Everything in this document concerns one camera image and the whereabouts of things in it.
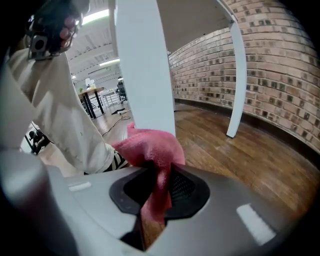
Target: pink cloth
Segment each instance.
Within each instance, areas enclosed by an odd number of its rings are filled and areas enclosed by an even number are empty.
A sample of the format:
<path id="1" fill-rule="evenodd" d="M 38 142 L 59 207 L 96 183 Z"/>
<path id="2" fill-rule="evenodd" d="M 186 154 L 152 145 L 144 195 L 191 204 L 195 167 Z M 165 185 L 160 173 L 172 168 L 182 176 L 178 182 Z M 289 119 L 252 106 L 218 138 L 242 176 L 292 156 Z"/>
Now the pink cloth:
<path id="1" fill-rule="evenodd" d="M 127 133 L 127 139 L 112 146 L 133 166 L 143 167 L 149 161 L 154 162 L 156 184 L 141 209 L 141 215 L 163 223 L 166 210 L 172 206 L 168 191 L 171 163 L 184 165 L 184 151 L 176 137 L 165 131 L 136 129 L 132 122 Z"/>

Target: black and white sneaker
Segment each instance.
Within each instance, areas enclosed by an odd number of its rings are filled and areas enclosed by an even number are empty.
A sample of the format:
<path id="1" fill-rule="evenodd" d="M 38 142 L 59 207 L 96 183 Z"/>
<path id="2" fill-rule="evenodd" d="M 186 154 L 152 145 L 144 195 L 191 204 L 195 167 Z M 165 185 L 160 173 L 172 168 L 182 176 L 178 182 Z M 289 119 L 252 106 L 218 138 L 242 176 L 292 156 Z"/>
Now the black and white sneaker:
<path id="1" fill-rule="evenodd" d="M 124 159 L 122 157 L 122 155 L 119 154 L 118 151 L 114 151 L 113 161 L 110 164 L 110 166 L 108 167 L 108 169 L 106 169 L 104 171 L 104 173 L 121 169 L 121 168 L 125 167 L 127 164 L 128 164 L 128 161 L 126 159 Z"/>

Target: white post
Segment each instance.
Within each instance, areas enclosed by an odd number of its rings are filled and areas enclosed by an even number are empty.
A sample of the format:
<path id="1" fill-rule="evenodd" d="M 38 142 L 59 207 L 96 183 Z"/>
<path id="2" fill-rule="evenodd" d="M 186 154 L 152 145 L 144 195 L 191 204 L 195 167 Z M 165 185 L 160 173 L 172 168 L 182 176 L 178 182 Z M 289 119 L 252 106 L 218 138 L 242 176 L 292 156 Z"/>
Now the white post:
<path id="1" fill-rule="evenodd" d="M 244 110 L 247 90 L 247 60 L 245 45 L 238 22 L 234 16 L 232 16 L 232 19 L 233 22 L 230 24 L 230 32 L 235 55 L 236 82 L 233 110 L 229 128 L 226 133 L 226 135 L 231 138 L 237 133 L 242 112 Z"/>
<path id="2" fill-rule="evenodd" d="M 125 91 L 137 128 L 176 135 L 165 36 L 156 0 L 117 0 L 115 31 Z"/>

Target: white desk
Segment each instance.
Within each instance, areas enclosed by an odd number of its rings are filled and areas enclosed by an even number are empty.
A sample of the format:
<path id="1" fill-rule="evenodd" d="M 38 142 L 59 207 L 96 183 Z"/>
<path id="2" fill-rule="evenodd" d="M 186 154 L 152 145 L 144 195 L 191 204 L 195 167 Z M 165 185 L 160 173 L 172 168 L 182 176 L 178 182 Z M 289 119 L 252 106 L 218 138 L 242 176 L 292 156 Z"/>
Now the white desk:
<path id="1" fill-rule="evenodd" d="M 115 103 L 117 103 L 118 105 L 120 104 L 120 99 L 116 90 L 108 91 L 106 93 L 101 94 L 100 96 L 104 98 L 104 103 L 107 107 Z"/>

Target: fluorescent light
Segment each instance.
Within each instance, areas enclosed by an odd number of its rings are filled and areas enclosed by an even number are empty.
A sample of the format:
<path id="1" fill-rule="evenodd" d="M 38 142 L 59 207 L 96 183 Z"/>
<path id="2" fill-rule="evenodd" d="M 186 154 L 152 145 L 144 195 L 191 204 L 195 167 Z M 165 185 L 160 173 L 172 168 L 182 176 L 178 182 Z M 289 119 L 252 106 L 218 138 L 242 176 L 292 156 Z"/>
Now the fluorescent light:
<path id="1" fill-rule="evenodd" d="M 119 59 L 119 58 L 116 58 L 116 59 L 109 60 L 109 61 L 107 61 L 107 62 L 101 63 L 101 64 L 99 64 L 99 65 L 100 65 L 100 67 L 101 67 L 101 66 L 104 66 L 104 65 L 108 65 L 108 64 L 112 64 L 112 63 L 118 63 L 118 62 L 120 62 L 120 59 Z"/>
<path id="2" fill-rule="evenodd" d="M 95 12 L 93 14 L 90 14 L 90 15 L 84 17 L 82 25 L 85 25 L 85 24 L 87 24 L 89 22 L 93 22 L 95 20 L 98 20 L 98 19 L 101 19 L 101 18 L 104 18 L 104 17 L 107 17 L 107 16 L 109 16 L 109 10 L 108 9 Z"/>

